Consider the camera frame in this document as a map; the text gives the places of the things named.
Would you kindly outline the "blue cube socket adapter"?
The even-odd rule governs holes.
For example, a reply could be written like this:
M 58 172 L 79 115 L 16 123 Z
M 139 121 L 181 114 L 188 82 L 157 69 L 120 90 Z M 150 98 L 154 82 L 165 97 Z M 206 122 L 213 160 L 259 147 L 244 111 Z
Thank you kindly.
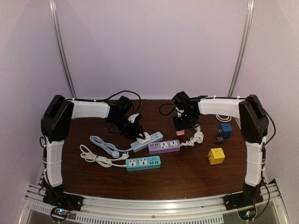
M 219 127 L 217 133 L 218 133 L 219 137 L 228 139 L 231 137 L 231 135 L 233 133 L 233 129 L 230 124 L 220 124 L 220 127 Z

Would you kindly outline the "white round travel adapter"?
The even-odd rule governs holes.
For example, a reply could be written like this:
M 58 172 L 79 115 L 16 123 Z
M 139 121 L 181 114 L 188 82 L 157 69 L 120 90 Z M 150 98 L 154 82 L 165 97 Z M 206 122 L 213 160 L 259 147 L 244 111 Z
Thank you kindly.
M 149 142 L 151 140 L 151 136 L 149 135 L 148 132 L 144 132 L 143 135 L 142 135 L 143 138 L 137 138 L 137 141 L 140 143 L 140 144 L 145 144 L 147 142 Z

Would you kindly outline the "yellow cube socket adapter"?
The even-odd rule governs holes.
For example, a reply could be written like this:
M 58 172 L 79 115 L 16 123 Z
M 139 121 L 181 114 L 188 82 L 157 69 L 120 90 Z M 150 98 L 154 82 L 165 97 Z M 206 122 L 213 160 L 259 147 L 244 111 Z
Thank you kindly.
M 207 158 L 210 162 L 210 165 L 218 165 L 223 163 L 225 159 L 225 154 L 221 147 L 211 148 L 207 155 Z

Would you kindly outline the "pink small adapter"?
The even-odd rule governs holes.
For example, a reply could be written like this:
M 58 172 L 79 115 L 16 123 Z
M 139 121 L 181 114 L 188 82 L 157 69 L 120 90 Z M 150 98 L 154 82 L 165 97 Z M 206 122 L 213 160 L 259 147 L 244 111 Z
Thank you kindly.
M 185 134 L 185 130 L 179 130 L 179 131 L 176 131 L 176 135 L 177 136 L 182 136 Z

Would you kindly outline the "purple power strip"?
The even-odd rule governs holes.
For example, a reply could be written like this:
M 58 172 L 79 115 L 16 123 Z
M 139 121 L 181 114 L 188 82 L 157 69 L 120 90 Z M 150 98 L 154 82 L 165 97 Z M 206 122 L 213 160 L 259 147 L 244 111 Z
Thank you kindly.
M 171 153 L 179 151 L 180 147 L 181 145 L 179 140 L 154 142 L 148 145 L 148 152 L 149 155 Z

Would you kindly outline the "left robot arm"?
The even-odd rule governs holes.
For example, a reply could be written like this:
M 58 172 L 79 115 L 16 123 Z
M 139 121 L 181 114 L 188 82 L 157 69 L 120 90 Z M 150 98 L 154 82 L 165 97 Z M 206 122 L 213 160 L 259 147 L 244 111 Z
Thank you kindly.
M 133 102 L 125 96 L 121 96 L 116 102 L 109 100 L 75 99 L 56 95 L 41 118 L 40 143 L 43 147 L 46 195 L 57 207 L 63 207 L 67 203 L 67 196 L 63 194 L 61 164 L 64 140 L 69 134 L 73 119 L 106 119 L 126 138 L 146 138 L 139 123 L 142 115 L 134 112 L 127 116 L 128 111 L 134 106 Z

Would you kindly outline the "dark grey small adapter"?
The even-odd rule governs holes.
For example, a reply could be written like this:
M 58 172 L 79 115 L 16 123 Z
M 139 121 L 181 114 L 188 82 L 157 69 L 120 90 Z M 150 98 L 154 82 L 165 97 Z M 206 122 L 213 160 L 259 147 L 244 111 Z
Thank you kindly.
M 214 139 L 215 144 L 221 144 L 224 142 L 224 139 L 220 136 L 220 137 L 216 137 Z

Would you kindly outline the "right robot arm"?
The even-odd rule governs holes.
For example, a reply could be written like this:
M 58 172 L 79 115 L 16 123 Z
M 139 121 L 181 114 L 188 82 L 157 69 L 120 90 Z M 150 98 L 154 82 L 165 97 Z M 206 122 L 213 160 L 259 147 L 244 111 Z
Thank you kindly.
M 189 97 L 184 91 L 173 98 L 177 115 L 173 117 L 176 132 L 200 126 L 200 115 L 221 115 L 240 121 L 242 137 L 247 149 L 247 169 L 240 194 L 240 203 L 251 205 L 259 196 L 266 163 L 266 136 L 269 119 L 256 95 L 248 97 Z

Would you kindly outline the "light blue power strip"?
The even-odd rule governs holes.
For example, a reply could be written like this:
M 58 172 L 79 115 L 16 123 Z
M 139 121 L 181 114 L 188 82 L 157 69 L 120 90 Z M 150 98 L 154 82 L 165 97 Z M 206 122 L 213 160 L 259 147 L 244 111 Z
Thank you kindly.
M 149 135 L 147 132 L 145 132 L 144 134 L 145 139 L 137 138 L 135 142 L 130 144 L 130 147 L 134 153 L 145 149 L 150 143 L 162 141 L 164 137 L 160 132 L 156 132 L 151 135 Z

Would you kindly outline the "teal power strip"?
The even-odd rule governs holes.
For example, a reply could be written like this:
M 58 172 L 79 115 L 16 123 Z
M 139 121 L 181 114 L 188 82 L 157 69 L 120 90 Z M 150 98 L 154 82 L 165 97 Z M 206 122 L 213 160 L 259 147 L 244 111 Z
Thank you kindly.
M 132 158 L 126 160 L 126 170 L 128 172 L 157 169 L 161 167 L 159 156 L 149 156 L 141 158 Z

